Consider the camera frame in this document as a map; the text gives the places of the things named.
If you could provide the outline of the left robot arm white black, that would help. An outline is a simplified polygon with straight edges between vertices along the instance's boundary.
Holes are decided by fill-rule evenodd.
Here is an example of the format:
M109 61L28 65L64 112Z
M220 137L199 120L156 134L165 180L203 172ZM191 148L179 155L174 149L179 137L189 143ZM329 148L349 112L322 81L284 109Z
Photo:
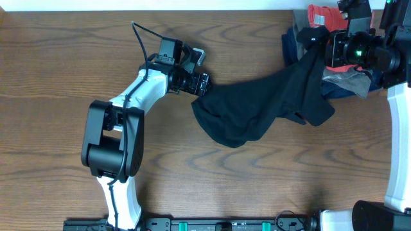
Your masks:
M146 114L170 91L203 96L210 87L206 73L146 62L124 92L90 104L81 161L103 189L109 209L107 230L135 230L138 226L141 206L135 175L143 159Z

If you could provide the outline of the black t-shirt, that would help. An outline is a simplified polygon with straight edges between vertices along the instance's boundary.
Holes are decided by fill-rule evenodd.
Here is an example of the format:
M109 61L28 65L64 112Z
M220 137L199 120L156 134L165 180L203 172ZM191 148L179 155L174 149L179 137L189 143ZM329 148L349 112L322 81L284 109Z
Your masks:
M238 148L257 141L278 117L319 126L335 109L322 96L324 56L330 32L325 26L297 35L307 52L296 63L264 78L217 85L191 106L203 130L219 144Z

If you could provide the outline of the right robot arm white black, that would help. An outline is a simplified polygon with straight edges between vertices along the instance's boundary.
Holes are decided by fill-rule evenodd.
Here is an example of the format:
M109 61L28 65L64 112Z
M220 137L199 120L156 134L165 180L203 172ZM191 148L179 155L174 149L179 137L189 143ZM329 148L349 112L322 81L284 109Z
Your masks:
M353 64L383 73L392 119L390 177L383 202L359 200L352 209L323 210L305 230L410 230L410 1L385 2L377 36L368 1L339 1L346 30L329 37L325 64Z

